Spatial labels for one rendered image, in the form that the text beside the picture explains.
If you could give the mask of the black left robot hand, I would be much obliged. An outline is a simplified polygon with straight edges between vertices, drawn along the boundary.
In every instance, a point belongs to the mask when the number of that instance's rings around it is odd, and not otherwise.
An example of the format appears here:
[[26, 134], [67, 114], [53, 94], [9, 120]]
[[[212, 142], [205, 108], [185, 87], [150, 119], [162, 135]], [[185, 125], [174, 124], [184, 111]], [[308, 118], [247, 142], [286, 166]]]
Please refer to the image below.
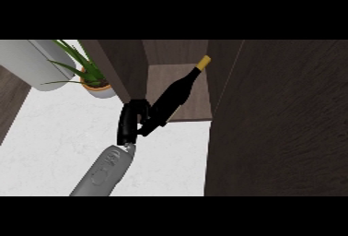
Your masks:
[[147, 136], [156, 129], [157, 124], [149, 116], [149, 102], [146, 99], [131, 100], [124, 104], [118, 129], [116, 129], [116, 145], [125, 146], [135, 143], [137, 136]]

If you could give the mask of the black wine bottle yellow cap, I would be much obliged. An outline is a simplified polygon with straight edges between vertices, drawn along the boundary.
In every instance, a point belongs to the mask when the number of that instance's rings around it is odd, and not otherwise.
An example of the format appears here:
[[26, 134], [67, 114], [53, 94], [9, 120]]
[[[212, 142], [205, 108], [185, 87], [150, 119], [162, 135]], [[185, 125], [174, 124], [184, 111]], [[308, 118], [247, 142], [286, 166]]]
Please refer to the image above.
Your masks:
[[159, 99], [150, 106], [149, 119], [138, 130], [141, 136], [147, 136], [159, 126], [165, 126], [175, 111], [187, 101], [194, 81], [209, 63], [211, 57], [205, 55], [187, 75], [174, 81], [165, 89]]

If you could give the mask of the dark wooden cabinet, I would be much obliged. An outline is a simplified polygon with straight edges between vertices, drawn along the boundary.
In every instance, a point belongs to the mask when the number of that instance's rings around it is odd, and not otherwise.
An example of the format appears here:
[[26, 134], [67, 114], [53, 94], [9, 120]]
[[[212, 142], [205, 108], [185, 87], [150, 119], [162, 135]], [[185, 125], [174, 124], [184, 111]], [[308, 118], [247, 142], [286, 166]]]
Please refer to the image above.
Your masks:
[[154, 102], [169, 84], [185, 76], [208, 56], [211, 63], [171, 120], [213, 119], [241, 40], [82, 40], [79, 43], [122, 102], [132, 99]]

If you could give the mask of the dark wooden cabinet door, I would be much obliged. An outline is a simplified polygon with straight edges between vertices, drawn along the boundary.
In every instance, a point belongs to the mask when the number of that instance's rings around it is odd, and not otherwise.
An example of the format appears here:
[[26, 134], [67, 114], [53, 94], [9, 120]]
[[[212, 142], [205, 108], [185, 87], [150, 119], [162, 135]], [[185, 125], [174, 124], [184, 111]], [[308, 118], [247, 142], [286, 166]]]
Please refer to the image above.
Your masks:
[[244, 41], [211, 123], [203, 192], [348, 195], [348, 41]]

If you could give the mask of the green potted plant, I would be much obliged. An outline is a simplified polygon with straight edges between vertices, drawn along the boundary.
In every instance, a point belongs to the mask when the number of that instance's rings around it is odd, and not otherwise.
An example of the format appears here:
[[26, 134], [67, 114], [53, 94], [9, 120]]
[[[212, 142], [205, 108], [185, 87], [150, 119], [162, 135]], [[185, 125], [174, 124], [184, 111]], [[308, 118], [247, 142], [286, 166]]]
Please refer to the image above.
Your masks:
[[65, 40], [53, 40], [56, 45], [62, 48], [66, 54], [76, 60], [81, 65], [81, 69], [76, 70], [70, 65], [66, 65], [57, 61], [50, 61], [53, 65], [62, 66], [78, 77], [79, 81], [75, 84], [81, 84], [87, 92], [98, 99], [107, 99], [115, 96], [115, 91], [103, 73], [100, 72], [96, 62], [88, 54], [81, 54], [75, 46], [70, 46]]

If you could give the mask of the dark wooden panel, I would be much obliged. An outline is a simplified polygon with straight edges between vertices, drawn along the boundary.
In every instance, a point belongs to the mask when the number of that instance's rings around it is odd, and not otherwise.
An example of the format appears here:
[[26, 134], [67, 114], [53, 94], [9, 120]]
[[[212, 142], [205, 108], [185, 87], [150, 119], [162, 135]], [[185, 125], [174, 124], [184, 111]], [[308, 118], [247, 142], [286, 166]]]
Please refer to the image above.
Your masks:
[[0, 65], [0, 145], [22, 108], [31, 86]]

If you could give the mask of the pale grey cylinder appliance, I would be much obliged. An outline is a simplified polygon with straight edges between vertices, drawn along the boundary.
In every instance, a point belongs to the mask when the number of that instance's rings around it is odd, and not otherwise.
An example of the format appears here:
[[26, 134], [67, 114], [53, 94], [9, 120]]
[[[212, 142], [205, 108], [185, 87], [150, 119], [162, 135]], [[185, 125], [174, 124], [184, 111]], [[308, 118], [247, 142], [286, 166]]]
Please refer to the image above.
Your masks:
[[51, 61], [76, 67], [51, 40], [0, 40], [0, 65], [38, 91], [59, 89], [73, 73]]

